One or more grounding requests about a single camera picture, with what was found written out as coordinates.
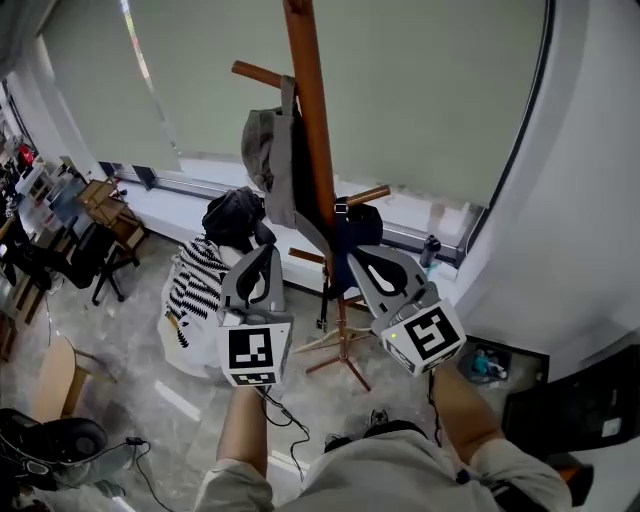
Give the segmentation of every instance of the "roller blind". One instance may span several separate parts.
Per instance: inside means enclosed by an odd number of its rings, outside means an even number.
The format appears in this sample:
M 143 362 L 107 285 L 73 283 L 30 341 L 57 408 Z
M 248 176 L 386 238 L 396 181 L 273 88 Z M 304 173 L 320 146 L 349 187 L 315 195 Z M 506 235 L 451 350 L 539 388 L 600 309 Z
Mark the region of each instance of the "roller blind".
M 281 0 L 130 0 L 180 149 L 238 155 L 249 109 L 292 73 Z M 487 205 L 533 80 L 544 0 L 314 2 L 334 171 Z
M 62 0 L 43 36 L 56 84 L 97 160 L 180 169 L 118 0 Z

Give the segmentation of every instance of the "black cable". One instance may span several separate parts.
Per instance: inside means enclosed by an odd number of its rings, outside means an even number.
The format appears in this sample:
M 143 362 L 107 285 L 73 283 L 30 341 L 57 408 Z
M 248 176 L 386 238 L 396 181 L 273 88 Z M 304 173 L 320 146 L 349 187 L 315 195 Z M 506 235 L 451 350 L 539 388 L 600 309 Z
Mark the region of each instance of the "black cable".
M 111 448 L 109 448 L 108 450 L 105 450 L 105 451 L 101 452 L 101 453 L 96 457 L 96 459 L 101 458 L 103 455 L 106 455 L 107 453 L 109 453 L 109 452 L 111 452 L 111 451 L 115 450 L 116 448 L 120 448 L 121 446 L 124 446 L 125 444 L 129 444 L 129 443 L 127 443 L 127 442 L 125 441 L 124 443 L 120 443 L 120 444 L 118 444 L 118 445 L 116 445 L 116 446 L 112 446 L 112 447 L 111 447 Z
M 431 405 L 431 407 L 433 407 L 433 410 L 436 413 L 436 419 L 435 419 L 435 424 L 436 424 L 436 429 L 433 432 L 433 437 L 436 440 L 436 444 L 442 448 L 442 441 L 440 440 L 440 436 L 438 436 L 438 433 L 440 433 L 440 431 L 442 430 L 442 428 L 440 427 L 440 414 L 438 413 L 438 408 L 436 407 L 436 403 L 433 400 L 433 385 L 435 383 L 435 376 L 433 374 L 433 370 L 431 370 L 429 372 L 429 394 L 427 396 L 427 399 L 429 400 L 429 405 Z
M 255 388 L 255 389 L 260 394 L 260 396 L 262 397 L 262 412 L 264 413 L 264 417 L 267 419 L 267 421 L 269 423 L 271 423 L 272 425 L 274 425 L 276 427 L 288 427 L 289 425 L 294 423 L 304 433 L 306 439 L 300 439 L 299 441 L 295 441 L 289 447 L 289 455 L 291 455 L 291 460 L 293 460 L 293 463 L 296 465 L 296 468 L 298 469 L 298 473 L 300 474 L 300 481 L 304 482 L 304 473 L 302 471 L 302 468 L 300 467 L 300 464 L 298 463 L 298 459 L 296 459 L 296 456 L 293 453 L 293 450 L 297 445 L 303 444 L 303 443 L 308 443 L 309 441 L 311 441 L 311 436 L 309 435 L 309 427 L 307 427 L 306 425 L 303 425 L 302 423 L 300 423 L 295 418 L 295 416 L 293 416 L 293 414 L 291 414 L 289 412 L 289 410 L 284 405 L 282 405 L 280 402 L 278 402 L 278 401 L 274 400 L 272 397 L 270 397 L 269 396 L 269 389 L 270 388 L 267 388 L 265 390 L 262 390 L 260 388 Z M 289 423 L 276 423 L 271 418 L 269 418 L 269 415 L 267 414 L 267 408 L 266 408 L 265 400 L 269 401 L 269 403 L 271 405 L 273 405 L 274 407 L 277 407 L 278 409 L 280 409 L 280 412 L 282 413 L 282 415 L 285 418 L 287 418 L 289 420 Z
M 149 492 L 151 492 L 151 496 L 153 496 L 153 499 L 156 500 L 156 502 L 158 503 L 158 505 L 160 505 L 163 509 L 165 509 L 167 512 L 173 512 L 173 510 L 171 510 L 169 507 L 167 507 L 164 503 L 162 503 L 158 497 L 156 496 L 156 493 L 153 492 L 153 487 L 151 487 L 151 482 L 149 482 L 149 479 L 147 478 L 147 475 L 144 474 L 144 471 L 142 471 L 142 468 L 140 467 L 140 459 L 142 457 L 144 457 L 147 453 L 149 453 L 151 451 L 151 443 L 149 443 L 148 441 L 143 441 L 142 444 L 146 444 L 149 448 L 147 449 L 146 452 L 142 452 L 140 455 L 138 455 L 138 457 L 136 458 L 136 466 L 138 466 L 138 471 L 140 471 L 140 474 L 142 475 L 142 477 L 144 478 L 144 481 L 147 482 L 147 487 L 149 487 Z

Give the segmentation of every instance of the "coat rack pole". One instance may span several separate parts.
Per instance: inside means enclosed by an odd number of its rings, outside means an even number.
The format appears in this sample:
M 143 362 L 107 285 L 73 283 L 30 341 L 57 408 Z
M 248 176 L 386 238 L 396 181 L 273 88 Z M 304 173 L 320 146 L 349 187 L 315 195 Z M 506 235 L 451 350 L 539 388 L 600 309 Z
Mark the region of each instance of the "coat rack pole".
M 320 215 L 332 233 L 335 224 L 333 167 L 313 3 L 311 0 L 283 0 L 283 4 L 316 200 Z M 330 263 L 329 272 L 333 274 L 331 267 Z

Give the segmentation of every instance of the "shoe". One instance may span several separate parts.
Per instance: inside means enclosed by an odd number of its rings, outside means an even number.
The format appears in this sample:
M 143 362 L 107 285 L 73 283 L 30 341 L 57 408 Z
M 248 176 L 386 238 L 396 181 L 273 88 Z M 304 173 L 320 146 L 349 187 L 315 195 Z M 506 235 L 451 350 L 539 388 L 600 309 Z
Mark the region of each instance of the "shoe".
M 380 411 L 376 411 L 375 409 L 371 411 L 371 418 L 369 419 L 369 428 L 375 427 L 377 425 L 384 425 L 385 423 L 389 423 L 389 415 L 387 411 L 384 409 Z
M 327 437 L 324 438 L 324 447 L 326 448 L 329 444 L 337 441 L 338 439 L 342 439 L 342 436 L 338 434 L 327 434 Z
M 56 276 L 51 280 L 51 288 L 49 288 L 49 295 L 56 293 L 64 284 L 64 276 L 58 272 Z

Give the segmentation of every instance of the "red object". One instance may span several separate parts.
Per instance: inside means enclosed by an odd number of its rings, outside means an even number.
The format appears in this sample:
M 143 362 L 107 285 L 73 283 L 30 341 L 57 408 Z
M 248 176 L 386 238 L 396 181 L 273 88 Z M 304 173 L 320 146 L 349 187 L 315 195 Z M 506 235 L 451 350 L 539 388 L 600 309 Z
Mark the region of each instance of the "red object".
M 33 152 L 26 144 L 18 148 L 18 161 L 21 161 L 24 165 L 31 165 L 33 163 Z

